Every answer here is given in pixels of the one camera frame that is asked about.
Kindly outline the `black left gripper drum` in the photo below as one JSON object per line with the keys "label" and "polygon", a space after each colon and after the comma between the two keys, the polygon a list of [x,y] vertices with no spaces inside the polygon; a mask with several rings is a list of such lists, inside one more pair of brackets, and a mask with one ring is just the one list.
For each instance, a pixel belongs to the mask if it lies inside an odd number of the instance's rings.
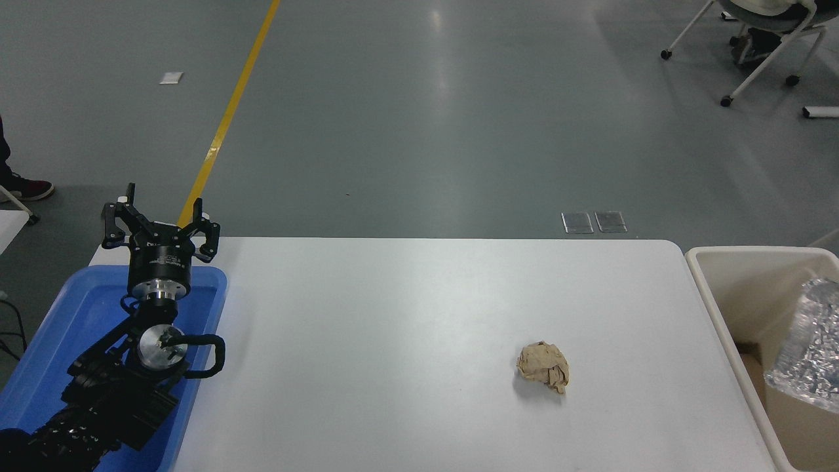
{"label": "black left gripper drum", "polygon": [[191,259],[195,246],[174,225],[153,225],[153,231],[129,237],[129,283],[152,280],[191,282]]}

